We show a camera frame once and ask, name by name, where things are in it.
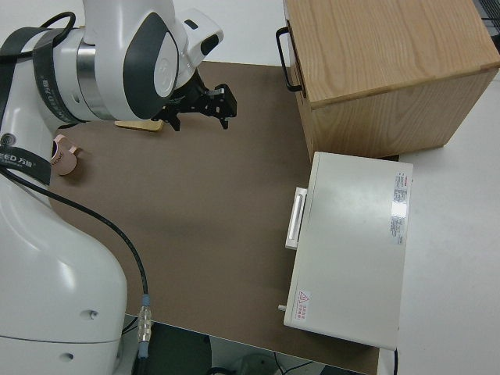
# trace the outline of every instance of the white box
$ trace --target white box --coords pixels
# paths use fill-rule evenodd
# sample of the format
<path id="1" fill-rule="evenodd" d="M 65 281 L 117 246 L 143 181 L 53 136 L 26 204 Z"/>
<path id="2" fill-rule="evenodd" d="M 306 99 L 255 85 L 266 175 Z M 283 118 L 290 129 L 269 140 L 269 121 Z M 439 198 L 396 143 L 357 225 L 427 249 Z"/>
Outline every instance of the white box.
<path id="1" fill-rule="evenodd" d="M 285 325 L 396 349 L 412 171 L 315 153 Z"/>

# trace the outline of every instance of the pink object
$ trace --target pink object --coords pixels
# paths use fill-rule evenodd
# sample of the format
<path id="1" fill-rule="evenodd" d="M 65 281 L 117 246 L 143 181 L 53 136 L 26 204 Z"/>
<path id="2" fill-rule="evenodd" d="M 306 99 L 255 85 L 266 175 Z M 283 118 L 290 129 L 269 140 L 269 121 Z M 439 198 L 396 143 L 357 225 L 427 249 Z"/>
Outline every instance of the pink object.
<path id="1" fill-rule="evenodd" d="M 77 166 L 75 152 L 78 147 L 62 134 L 54 138 L 54 143 L 55 147 L 50 163 L 58 175 L 64 176 L 73 171 Z"/>

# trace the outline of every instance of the wooden block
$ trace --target wooden block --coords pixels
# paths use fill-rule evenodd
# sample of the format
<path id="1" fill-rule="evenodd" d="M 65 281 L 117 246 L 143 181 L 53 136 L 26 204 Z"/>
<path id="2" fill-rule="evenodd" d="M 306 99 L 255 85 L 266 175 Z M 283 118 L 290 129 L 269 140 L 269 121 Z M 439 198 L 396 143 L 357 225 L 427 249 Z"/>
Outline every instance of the wooden block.
<path id="1" fill-rule="evenodd" d="M 309 155 L 444 145 L 500 55 L 471 0 L 285 0 Z"/>
<path id="2" fill-rule="evenodd" d="M 145 131 L 160 131 L 163 129 L 163 121 L 115 121 L 115 125 L 118 127 L 124 127 L 127 129 L 134 130 L 145 130 Z"/>

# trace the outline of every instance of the black handle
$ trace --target black handle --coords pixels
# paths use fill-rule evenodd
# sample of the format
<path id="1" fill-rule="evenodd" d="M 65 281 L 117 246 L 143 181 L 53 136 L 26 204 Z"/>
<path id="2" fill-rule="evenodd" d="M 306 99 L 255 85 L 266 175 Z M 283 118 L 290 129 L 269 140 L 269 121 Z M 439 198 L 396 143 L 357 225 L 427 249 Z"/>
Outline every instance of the black handle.
<path id="1" fill-rule="evenodd" d="M 302 86 L 300 84 L 294 86 L 293 84 L 290 83 L 290 80 L 288 79 L 287 67 L 284 65 L 283 49 L 281 48 L 281 43 L 280 43 L 280 36 L 283 34 L 290 34 L 290 30 L 288 29 L 288 27 L 282 27 L 276 32 L 276 43 L 278 44 L 278 51 L 280 53 L 281 67 L 283 68 L 284 80 L 285 83 L 287 84 L 288 90 L 292 92 L 302 91 Z"/>

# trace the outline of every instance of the cable connector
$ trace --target cable connector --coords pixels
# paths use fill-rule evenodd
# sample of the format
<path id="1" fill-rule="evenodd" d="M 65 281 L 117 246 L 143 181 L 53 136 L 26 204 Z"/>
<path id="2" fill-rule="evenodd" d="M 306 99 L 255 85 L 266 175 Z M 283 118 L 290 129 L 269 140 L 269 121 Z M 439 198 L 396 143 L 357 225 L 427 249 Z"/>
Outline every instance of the cable connector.
<path id="1" fill-rule="evenodd" d="M 139 359 L 148 358 L 148 346 L 151 340 L 151 307 L 149 295 L 142 296 L 142 307 L 138 315 L 137 323 L 137 340 L 139 342 L 139 350 L 137 357 Z"/>

